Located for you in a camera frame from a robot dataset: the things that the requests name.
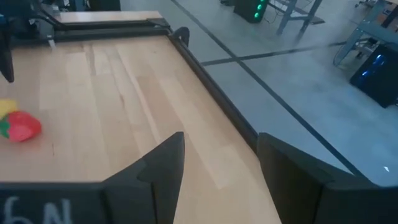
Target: red plastic fruit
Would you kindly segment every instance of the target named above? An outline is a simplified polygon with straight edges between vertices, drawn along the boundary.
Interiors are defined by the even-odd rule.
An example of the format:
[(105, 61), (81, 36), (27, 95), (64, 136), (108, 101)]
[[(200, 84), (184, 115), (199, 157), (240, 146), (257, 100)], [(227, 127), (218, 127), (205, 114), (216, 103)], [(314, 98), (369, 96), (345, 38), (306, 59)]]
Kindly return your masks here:
[(25, 141), (42, 132), (40, 121), (24, 111), (9, 113), (0, 123), (1, 134), (12, 142)]

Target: yellow toy fruit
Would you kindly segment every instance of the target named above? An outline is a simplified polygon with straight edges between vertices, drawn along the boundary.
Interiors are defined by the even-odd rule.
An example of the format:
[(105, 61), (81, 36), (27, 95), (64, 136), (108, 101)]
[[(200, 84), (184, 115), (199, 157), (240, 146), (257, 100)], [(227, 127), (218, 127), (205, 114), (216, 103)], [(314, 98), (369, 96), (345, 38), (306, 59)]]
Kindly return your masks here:
[(17, 102), (14, 100), (0, 100), (0, 119), (17, 110)]

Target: gray concrete floor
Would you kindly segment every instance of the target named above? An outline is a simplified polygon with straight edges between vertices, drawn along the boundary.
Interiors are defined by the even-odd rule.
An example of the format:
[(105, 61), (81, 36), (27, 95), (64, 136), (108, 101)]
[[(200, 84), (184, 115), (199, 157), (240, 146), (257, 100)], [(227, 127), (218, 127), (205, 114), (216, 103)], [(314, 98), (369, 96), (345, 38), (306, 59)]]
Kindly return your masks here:
[[(297, 6), (308, 11), (308, 1)], [(257, 132), (350, 172), (334, 151), (375, 184), (396, 185), (398, 108), (383, 109), (348, 83), (360, 65), (353, 57), (340, 68), (332, 64), (340, 48), (335, 43), (345, 41), (366, 14), (365, 7), (354, 8), (357, 2), (323, 0), (317, 16), (325, 23), (310, 26), (297, 42), (302, 22), (289, 22), (277, 36), (282, 17), (271, 7), (265, 15), (271, 23), (249, 24), (218, 0), (121, 0), (125, 11), (156, 10), (172, 28), (188, 27), (190, 50), (212, 64), (207, 71)], [(299, 51), (286, 52), (292, 49)], [(214, 62), (257, 54), (267, 57), (243, 60), (247, 69), (232, 60)]]

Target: wooden table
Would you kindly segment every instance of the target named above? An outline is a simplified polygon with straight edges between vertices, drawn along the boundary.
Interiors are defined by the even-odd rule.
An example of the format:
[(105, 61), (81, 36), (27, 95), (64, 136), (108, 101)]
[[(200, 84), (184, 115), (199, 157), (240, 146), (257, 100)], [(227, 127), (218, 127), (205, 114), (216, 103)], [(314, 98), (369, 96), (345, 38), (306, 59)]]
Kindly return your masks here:
[[(158, 15), (61, 17), (86, 22)], [(175, 223), (280, 223), (256, 155), (168, 38), (70, 42), (53, 51), (15, 49), (13, 57), (16, 81), (0, 79), (0, 97), (39, 118), (43, 133), (23, 143), (0, 139), (0, 181), (104, 180), (184, 131)]]

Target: gray metal stand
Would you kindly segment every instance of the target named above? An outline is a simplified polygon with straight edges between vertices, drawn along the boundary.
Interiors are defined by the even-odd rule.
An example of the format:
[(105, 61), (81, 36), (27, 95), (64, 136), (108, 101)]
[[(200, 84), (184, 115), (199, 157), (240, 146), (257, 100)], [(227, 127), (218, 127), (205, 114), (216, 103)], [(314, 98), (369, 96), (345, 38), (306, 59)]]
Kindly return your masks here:
[(310, 22), (312, 21), (312, 19), (314, 18), (315, 13), (318, 10), (321, 3), (322, 3), (322, 0), (314, 0), (311, 10), (306, 16), (294, 16), (294, 17), (292, 17), (292, 13), (297, 4), (297, 0), (289, 0), (286, 10), (281, 9), (272, 3), (268, 3), (268, 5), (270, 7), (273, 7), (274, 9), (284, 13), (284, 16), (282, 18), (282, 21), (279, 24), (279, 28), (278, 28), (278, 31), (276, 34), (281, 35), (283, 33), (288, 21), (295, 21), (295, 20), (303, 20), (304, 21), (303, 26), (300, 29), (300, 33), (303, 34), (307, 30), (307, 27), (310, 24)]
[(368, 34), (372, 38), (391, 44), (398, 44), (398, 34), (393, 31), (383, 28), (375, 22), (378, 15), (383, 12), (385, 6), (388, 4), (387, 1), (379, 0), (369, 12), (369, 14), (362, 20), (357, 26), (351, 36), (348, 38), (347, 43), (337, 53), (335, 58), (336, 65), (339, 65), (341, 61), (348, 55), (348, 53), (355, 49), (356, 43), (362, 37), (363, 34)]

